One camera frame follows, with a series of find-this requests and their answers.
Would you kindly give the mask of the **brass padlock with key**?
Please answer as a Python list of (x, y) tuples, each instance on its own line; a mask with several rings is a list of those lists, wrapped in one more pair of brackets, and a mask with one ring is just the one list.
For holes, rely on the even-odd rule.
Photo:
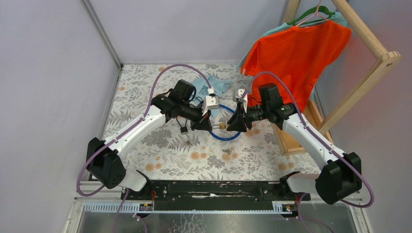
[(212, 129), (226, 130), (227, 124), (225, 122), (219, 122), (217, 124), (212, 124)]

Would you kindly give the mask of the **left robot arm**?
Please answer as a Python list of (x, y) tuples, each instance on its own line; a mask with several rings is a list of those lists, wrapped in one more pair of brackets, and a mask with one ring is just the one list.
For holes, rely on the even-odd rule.
[(126, 169), (122, 161), (137, 142), (173, 118), (188, 120), (193, 131), (212, 131), (210, 110), (219, 106), (214, 88), (209, 88), (203, 102), (193, 107), (189, 102), (195, 90), (191, 83), (179, 80), (167, 95), (155, 96), (149, 108), (121, 130), (104, 140), (90, 140), (86, 156), (88, 172), (108, 189), (121, 186), (132, 189), (140, 200), (149, 197), (148, 179), (138, 171)]

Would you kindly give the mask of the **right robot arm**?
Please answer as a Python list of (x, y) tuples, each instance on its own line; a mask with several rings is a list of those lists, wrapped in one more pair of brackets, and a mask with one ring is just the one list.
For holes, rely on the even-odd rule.
[(268, 120), (292, 136), (312, 157), (320, 174), (293, 172), (281, 178), (279, 195), (291, 200), (297, 193), (317, 194), (334, 204), (362, 188), (361, 159), (352, 152), (346, 153), (321, 135), (293, 103), (284, 104), (274, 83), (259, 89), (261, 105), (247, 106), (245, 90), (234, 92), (236, 110), (228, 121), (228, 131), (246, 132), (255, 121)]

